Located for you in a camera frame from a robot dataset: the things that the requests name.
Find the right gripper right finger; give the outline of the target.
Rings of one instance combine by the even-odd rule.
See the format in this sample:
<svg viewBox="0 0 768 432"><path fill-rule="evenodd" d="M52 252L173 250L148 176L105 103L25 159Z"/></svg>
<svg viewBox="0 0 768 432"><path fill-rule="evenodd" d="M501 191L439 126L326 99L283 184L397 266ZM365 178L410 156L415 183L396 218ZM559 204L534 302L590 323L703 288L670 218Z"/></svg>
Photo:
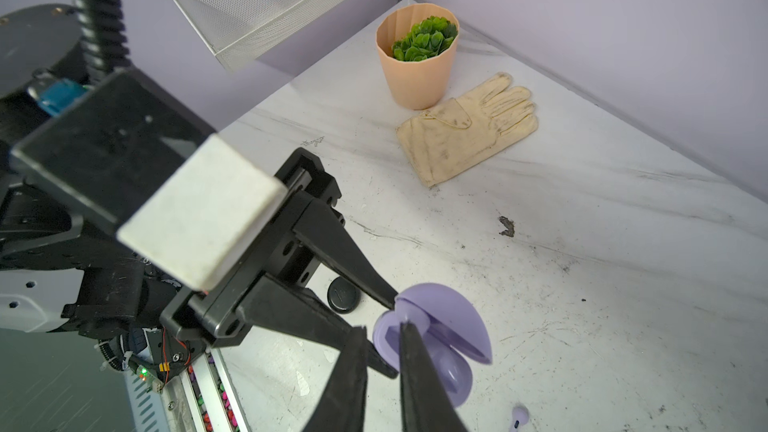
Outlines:
<svg viewBox="0 0 768 432"><path fill-rule="evenodd" d="M405 432L467 432L451 405L415 324L400 326L400 394Z"/></svg>

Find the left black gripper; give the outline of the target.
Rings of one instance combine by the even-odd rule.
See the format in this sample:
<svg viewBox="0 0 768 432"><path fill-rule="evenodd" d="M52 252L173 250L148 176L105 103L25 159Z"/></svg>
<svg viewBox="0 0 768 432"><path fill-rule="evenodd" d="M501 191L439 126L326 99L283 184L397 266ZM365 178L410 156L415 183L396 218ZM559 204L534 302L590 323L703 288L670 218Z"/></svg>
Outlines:
<svg viewBox="0 0 768 432"><path fill-rule="evenodd" d="M353 327L312 292L289 286L306 286L319 265L314 254L383 307L394 308L398 292L331 208L342 194L320 158L298 148L275 177L288 196L224 279L208 293L182 288L162 311L160 323L174 338L231 347L255 326L341 351Z"/></svg>

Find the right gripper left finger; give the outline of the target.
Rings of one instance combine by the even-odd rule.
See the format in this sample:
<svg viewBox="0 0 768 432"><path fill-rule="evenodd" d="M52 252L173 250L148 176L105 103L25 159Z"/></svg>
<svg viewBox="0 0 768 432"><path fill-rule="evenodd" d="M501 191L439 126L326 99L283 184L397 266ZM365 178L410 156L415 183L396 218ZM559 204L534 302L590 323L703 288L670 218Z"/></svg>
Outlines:
<svg viewBox="0 0 768 432"><path fill-rule="evenodd" d="M368 381L368 340L365 327L354 327L335 363L304 432L360 432Z"/></svg>

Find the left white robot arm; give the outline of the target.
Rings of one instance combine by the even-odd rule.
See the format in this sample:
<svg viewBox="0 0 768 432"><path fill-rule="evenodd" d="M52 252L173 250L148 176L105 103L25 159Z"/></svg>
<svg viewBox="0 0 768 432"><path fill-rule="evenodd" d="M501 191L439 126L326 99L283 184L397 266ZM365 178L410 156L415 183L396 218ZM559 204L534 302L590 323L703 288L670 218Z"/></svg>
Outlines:
<svg viewBox="0 0 768 432"><path fill-rule="evenodd" d="M307 289L319 265L393 308L316 155L260 170L131 64L121 0L73 1L89 83L11 147L3 211L34 226L1 242L5 268L83 271L63 330L158 329L167 380L255 326L342 349L350 325Z"/></svg>

